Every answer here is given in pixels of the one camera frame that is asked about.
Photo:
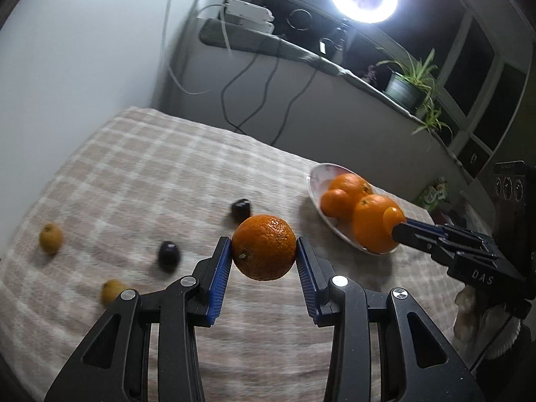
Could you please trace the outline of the small orange kumquat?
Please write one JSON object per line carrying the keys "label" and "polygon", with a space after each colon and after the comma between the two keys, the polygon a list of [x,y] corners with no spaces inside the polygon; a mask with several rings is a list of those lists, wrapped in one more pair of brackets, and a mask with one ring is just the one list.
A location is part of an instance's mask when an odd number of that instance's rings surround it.
{"label": "small orange kumquat", "polygon": [[406,223],[406,221],[406,216],[398,207],[390,206],[383,213],[383,227],[390,236],[393,235],[393,229],[397,225]]}

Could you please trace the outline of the large orange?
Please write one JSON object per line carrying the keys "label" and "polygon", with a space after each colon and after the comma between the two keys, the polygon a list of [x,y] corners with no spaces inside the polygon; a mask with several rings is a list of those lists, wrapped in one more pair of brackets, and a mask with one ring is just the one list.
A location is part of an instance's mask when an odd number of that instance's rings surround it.
{"label": "large orange", "polygon": [[374,194],[373,187],[363,177],[355,173],[342,173],[336,176],[328,188],[346,192],[355,206],[363,197]]}
{"label": "large orange", "polygon": [[393,235],[390,236],[383,227],[383,213],[390,206],[400,208],[387,196],[371,194],[358,201],[354,208],[352,234],[371,252],[385,254],[398,246]]}

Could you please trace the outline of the small tangerine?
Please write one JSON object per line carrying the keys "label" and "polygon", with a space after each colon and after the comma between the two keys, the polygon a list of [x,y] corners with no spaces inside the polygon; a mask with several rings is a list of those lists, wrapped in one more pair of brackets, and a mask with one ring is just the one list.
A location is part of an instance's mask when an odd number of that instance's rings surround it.
{"label": "small tangerine", "polygon": [[352,217],[352,198],[341,189],[324,192],[320,207],[326,217],[338,220],[348,220]]}
{"label": "small tangerine", "polygon": [[238,270],[256,281],[282,278],[295,261],[297,238],[283,219],[258,214],[244,220],[231,239],[232,259]]}

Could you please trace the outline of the green snack bag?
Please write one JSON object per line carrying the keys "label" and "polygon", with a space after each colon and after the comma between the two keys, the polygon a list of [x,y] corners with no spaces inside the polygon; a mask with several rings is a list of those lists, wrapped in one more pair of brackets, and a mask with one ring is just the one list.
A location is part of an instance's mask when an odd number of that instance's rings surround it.
{"label": "green snack bag", "polygon": [[448,182],[444,177],[440,177],[425,187],[415,204],[425,211],[433,211],[441,202],[446,201],[449,196]]}

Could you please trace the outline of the yellow kumquat near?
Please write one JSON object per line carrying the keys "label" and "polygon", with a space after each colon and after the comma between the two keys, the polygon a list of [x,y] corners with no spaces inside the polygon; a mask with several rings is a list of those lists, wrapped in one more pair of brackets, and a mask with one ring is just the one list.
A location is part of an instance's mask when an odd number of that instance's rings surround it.
{"label": "yellow kumquat near", "polygon": [[107,308],[127,287],[119,279],[109,279],[102,285],[101,303]]}

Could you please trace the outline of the yellow kumquat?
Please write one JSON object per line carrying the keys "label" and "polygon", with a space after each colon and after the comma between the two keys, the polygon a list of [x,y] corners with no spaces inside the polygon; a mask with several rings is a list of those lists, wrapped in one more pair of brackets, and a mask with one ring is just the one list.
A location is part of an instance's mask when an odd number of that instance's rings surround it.
{"label": "yellow kumquat", "polygon": [[119,279],[109,279],[102,285],[101,303],[107,308],[127,287]]}
{"label": "yellow kumquat", "polygon": [[39,245],[47,255],[55,255],[64,243],[64,234],[61,227],[53,222],[47,223],[40,231]]}

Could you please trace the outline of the dark plum near kumquats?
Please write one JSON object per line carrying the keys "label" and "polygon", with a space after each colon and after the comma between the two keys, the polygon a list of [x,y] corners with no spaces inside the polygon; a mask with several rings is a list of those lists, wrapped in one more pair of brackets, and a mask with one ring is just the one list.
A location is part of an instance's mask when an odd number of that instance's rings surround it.
{"label": "dark plum near kumquats", "polygon": [[162,242],[157,254],[157,260],[160,268],[166,272],[176,270],[181,260],[181,252],[174,242]]}

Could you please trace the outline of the floral white plate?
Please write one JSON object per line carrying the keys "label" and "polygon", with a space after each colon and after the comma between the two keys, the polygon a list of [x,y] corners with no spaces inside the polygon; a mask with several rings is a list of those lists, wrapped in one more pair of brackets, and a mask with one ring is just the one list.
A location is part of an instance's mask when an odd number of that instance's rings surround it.
{"label": "floral white plate", "polygon": [[352,228],[349,224],[340,223],[335,218],[326,217],[321,210],[321,198],[324,192],[329,190],[331,182],[339,175],[351,173],[355,175],[355,172],[334,163],[319,163],[314,166],[306,176],[306,187],[309,194],[309,198],[314,205],[314,208],[318,212],[320,218],[328,226],[328,228],[341,240],[349,244],[356,250],[364,252],[369,255],[380,256],[380,253],[371,252],[365,248],[361,243],[354,239],[352,234]]}

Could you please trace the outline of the yellow kumquat far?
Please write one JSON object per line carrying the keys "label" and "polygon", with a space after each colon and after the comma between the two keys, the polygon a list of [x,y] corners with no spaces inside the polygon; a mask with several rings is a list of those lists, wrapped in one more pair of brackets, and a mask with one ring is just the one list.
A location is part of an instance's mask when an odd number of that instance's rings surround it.
{"label": "yellow kumquat far", "polygon": [[61,227],[53,222],[47,223],[40,231],[39,245],[47,255],[55,255],[64,243],[64,234]]}

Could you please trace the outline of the potted spider plant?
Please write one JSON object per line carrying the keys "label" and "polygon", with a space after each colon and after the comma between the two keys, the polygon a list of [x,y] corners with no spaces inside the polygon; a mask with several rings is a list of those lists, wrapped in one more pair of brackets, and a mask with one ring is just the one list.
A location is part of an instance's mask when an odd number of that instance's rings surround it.
{"label": "potted spider plant", "polygon": [[433,72],[438,69],[434,63],[435,49],[430,49],[424,59],[415,58],[406,49],[404,52],[405,59],[385,59],[375,64],[376,68],[386,66],[391,71],[384,94],[421,122],[412,135],[440,133],[446,129],[453,137],[452,128],[440,120],[442,110],[434,102],[436,79]]}

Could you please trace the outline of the beige plaid tablecloth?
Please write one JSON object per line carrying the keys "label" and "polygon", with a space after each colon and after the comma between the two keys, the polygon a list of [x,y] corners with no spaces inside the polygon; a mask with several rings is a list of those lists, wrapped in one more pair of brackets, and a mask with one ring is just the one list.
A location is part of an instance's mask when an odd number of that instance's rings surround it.
{"label": "beige plaid tablecloth", "polygon": [[[235,230],[234,201],[285,220],[337,273],[364,288],[411,292],[444,335],[461,289],[427,255],[407,247],[376,257],[338,238],[312,204],[314,163],[226,130],[130,108],[108,121],[62,166],[25,214],[1,257],[1,353],[24,390],[42,400],[102,315],[102,285],[142,293],[167,287]],[[39,234],[58,224],[64,243],[45,254]],[[162,242],[181,252],[158,264]],[[222,312],[196,332],[209,401],[319,401],[331,329],[309,318],[298,275],[256,282],[233,270]]]}

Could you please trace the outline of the dark plum near plate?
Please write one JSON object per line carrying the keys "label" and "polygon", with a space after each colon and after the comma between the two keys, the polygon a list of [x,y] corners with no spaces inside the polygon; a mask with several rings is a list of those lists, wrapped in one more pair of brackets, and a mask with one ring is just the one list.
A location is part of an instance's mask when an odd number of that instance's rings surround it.
{"label": "dark plum near plate", "polygon": [[242,223],[252,214],[252,205],[248,199],[240,199],[232,203],[231,215],[237,223]]}

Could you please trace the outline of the white power strip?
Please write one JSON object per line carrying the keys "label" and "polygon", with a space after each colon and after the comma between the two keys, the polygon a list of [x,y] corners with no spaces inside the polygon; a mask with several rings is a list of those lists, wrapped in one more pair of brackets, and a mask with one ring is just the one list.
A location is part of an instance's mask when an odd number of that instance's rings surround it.
{"label": "white power strip", "polygon": [[274,16],[270,9],[243,0],[228,0],[225,4],[227,15],[238,19],[238,24],[249,30],[271,35],[274,30]]}

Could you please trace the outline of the white refrigerator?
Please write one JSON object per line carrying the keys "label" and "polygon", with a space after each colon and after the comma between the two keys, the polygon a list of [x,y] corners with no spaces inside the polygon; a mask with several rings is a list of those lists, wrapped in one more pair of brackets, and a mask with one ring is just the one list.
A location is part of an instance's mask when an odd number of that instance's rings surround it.
{"label": "white refrigerator", "polygon": [[116,112],[147,106],[194,0],[21,0],[1,31],[1,242]]}

